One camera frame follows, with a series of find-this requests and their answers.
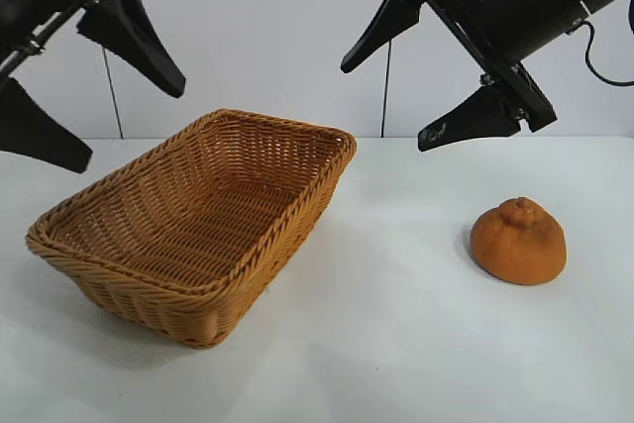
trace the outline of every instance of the white tabletop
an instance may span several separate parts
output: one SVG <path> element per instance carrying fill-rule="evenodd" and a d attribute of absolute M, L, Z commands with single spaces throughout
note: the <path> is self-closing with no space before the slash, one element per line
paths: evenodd
<path fill-rule="evenodd" d="M 208 351 L 101 311 L 24 246 L 157 143 L 93 141 L 82 176 L 0 155 L 0 422 L 634 421 L 634 141 L 360 140 L 306 244 Z M 467 253 L 477 216 L 519 195 L 567 232 L 544 286 Z"/>

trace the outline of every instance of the white background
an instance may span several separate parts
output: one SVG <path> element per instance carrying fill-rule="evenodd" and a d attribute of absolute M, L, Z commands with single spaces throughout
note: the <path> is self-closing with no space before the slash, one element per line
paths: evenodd
<path fill-rule="evenodd" d="M 173 100 L 111 56 L 127 138 L 163 138 L 218 108 L 238 108 L 380 133 L 387 51 L 345 75 L 341 58 L 381 0 L 144 0 L 158 34 L 188 78 Z M 593 18 L 594 61 L 615 79 L 634 78 L 629 0 Z M 70 23 L 19 78 L 34 98 L 84 138 L 118 137 L 102 51 Z M 560 121 L 543 135 L 634 137 L 631 88 L 600 83 L 582 61 L 587 30 L 558 39 L 526 60 Z M 420 25 L 393 44 L 386 133 L 412 137 L 478 88 L 480 71 L 423 9 Z"/>

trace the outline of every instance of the wire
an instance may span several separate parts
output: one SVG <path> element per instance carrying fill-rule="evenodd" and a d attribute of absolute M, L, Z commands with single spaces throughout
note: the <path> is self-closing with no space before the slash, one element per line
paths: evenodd
<path fill-rule="evenodd" d="M 580 26 L 581 25 L 586 25 L 590 29 L 590 41 L 588 42 L 587 50 L 585 51 L 585 64 L 587 65 L 591 73 L 604 83 L 609 84 L 610 86 L 619 86 L 622 88 L 634 86 L 634 81 L 612 81 L 611 79 L 607 79 L 605 76 L 596 71 L 596 69 L 592 65 L 592 60 L 590 58 L 590 52 L 592 51 L 592 45 L 594 44 L 594 37 L 596 36 L 596 28 L 587 20 L 581 22 Z"/>

